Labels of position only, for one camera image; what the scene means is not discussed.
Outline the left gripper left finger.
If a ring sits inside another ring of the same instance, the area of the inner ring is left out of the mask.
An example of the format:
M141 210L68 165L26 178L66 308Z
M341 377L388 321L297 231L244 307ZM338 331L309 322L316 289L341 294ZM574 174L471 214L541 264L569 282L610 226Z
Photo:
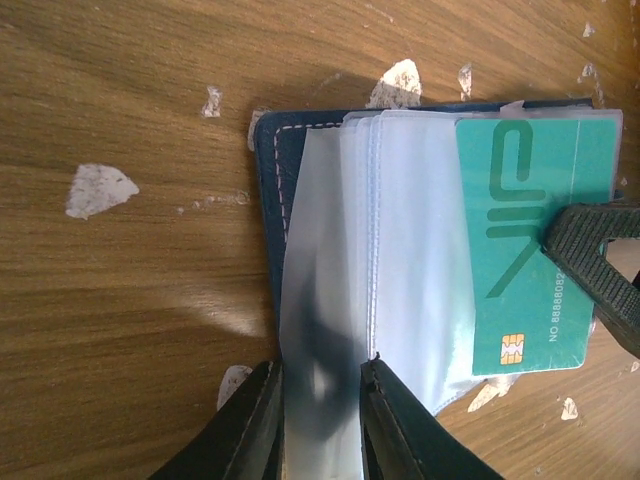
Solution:
M282 363L262 362L205 428L153 479L272 479L282 476Z

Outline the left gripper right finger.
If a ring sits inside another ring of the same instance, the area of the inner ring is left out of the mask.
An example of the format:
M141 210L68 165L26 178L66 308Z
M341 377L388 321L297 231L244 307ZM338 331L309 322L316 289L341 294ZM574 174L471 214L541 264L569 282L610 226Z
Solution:
M380 358L361 365L360 424L366 479L499 479L458 442Z

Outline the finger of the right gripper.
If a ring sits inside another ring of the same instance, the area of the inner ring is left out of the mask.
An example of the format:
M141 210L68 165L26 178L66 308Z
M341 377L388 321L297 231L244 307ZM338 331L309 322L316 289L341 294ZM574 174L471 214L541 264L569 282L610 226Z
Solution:
M611 240L639 238L639 204L609 202L562 208L547 227L542 250L594 301L618 344L639 355L639 278L627 280L605 257Z

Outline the teal credit card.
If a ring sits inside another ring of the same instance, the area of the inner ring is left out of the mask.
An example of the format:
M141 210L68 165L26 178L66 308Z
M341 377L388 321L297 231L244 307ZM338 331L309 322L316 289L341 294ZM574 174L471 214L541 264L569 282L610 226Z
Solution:
M542 250L564 207L608 202L622 114L457 123L476 305L476 376L566 370L586 357L593 301Z

